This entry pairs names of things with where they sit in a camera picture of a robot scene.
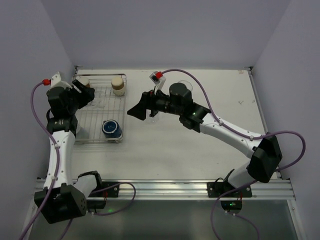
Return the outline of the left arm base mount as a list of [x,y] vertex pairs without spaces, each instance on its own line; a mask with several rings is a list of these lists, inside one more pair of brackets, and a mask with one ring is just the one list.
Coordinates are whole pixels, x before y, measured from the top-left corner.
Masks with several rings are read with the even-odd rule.
[[88,211],[97,213],[106,207],[108,199],[119,197],[119,186],[116,181],[103,181],[100,187],[97,187],[86,199]]

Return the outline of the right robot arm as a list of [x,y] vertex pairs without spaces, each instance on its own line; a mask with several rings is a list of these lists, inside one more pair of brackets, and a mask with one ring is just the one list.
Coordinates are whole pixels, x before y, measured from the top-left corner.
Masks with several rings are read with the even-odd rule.
[[215,119],[211,111],[193,101],[191,91],[181,82],[169,87],[169,94],[161,90],[142,93],[139,102],[127,111],[129,116],[141,121],[157,113],[177,115],[187,129],[215,137],[243,153],[249,162],[231,170],[223,181],[227,192],[254,181],[268,183],[282,160],[282,152],[276,136],[261,136],[257,133],[245,137],[246,131],[237,128],[234,133],[223,125],[222,119]]

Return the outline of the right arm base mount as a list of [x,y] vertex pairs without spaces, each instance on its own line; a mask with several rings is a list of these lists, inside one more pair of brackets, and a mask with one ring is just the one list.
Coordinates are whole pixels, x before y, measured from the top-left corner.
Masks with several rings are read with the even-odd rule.
[[219,200],[218,206],[225,212],[230,214],[239,214],[243,208],[243,199],[251,198],[253,196],[250,186],[235,190],[235,187],[230,185],[222,177],[219,177],[215,181],[209,181],[206,183],[207,195],[209,198],[218,198],[226,192],[230,193],[224,195],[227,200]]

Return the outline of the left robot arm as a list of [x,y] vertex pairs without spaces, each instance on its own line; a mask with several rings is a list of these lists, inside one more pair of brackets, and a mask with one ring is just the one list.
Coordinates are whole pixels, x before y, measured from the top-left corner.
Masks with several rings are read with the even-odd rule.
[[46,92],[50,109],[43,127],[50,141],[50,156],[43,189],[35,193],[34,202],[47,222],[54,224],[84,216],[87,198],[102,187],[97,171],[80,174],[76,182],[71,176],[78,126],[76,112],[94,100],[95,90],[78,80],[68,84],[51,78],[44,79],[41,85],[50,87]]

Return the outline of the clear plastic cup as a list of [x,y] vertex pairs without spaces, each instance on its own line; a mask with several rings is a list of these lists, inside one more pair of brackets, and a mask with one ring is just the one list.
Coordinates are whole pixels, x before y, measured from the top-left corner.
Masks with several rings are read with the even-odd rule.
[[155,123],[159,120],[159,112],[156,110],[149,110],[148,111],[148,119],[151,123]]
[[193,91],[193,85],[192,85],[189,81],[187,81],[187,80],[180,80],[179,83],[184,84],[184,85],[186,86],[186,88],[187,88],[190,92]]

